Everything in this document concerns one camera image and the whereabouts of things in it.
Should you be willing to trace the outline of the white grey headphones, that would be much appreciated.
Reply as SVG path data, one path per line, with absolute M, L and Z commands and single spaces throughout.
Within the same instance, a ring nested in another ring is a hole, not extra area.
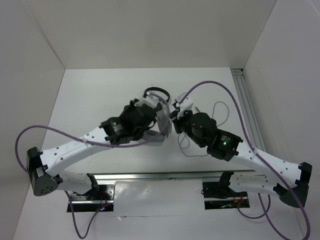
M 149 91 L 147 93 L 153 93 L 155 97 L 158 97 L 161 100 L 163 109 L 160 111 L 156 111 L 156 123 L 159 131 L 148 129 L 143 133 L 142 140 L 139 140 L 140 143 L 145 141 L 144 144 L 148 146 L 157 146 L 161 145 L 166 138 L 172 132 L 172 121 L 170 119 L 170 107 L 166 100 L 160 95 L 154 93 L 153 91 Z

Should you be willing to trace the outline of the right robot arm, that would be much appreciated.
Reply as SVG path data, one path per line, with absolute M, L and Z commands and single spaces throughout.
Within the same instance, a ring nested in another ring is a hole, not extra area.
M 294 208 L 305 206 L 312 166 L 288 162 L 251 146 L 241 137 L 219 129 L 207 113 L 175 110 L 170 118 L 176 133 L 184 133 L 206 153 L 218 160 L 235 163 L 255 171 L 254 174 L 225 171 L 218 181 L 223 196 L 253 192 L 276 196 Z

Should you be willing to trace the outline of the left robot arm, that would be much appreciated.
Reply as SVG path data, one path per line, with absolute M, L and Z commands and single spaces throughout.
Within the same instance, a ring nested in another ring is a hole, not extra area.
M 27 151 L 27 171 L 33 194 L 48 195 L 56 190 L 73 192 L 88 200 L 102 194 L 92 173 L 74 173 L 66 169 L 102 151 L 162 143 L 166 136 L 168 109 L 161 100 L 142 97 L 126 105 L 118 117 L 111 117 L 82 137 L 72 137 L 63 145 Z

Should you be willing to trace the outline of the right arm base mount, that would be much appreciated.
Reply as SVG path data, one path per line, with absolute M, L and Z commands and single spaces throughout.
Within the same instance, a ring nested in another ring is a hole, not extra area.
M 203 182 L 201 194 L 204 197 L 205 210 L 224 210 L 250 208 L 247 192 L 234 192 L 221 189 L 218 182 Z

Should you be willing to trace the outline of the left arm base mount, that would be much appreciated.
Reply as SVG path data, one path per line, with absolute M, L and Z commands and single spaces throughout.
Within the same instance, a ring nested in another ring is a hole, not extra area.
M 75 213 L 94 213 L 99 212 L 113 212 L 114 198 L 116 190 L 115 181 L 100 181 L 98 183 L 99 190 L 94 196 L 87 199 L 85 196 L 79 195 L 75 192 L 70 192 L 71 203 Z M 71 212 L 71 204 L 67 205 L 67 212 Z

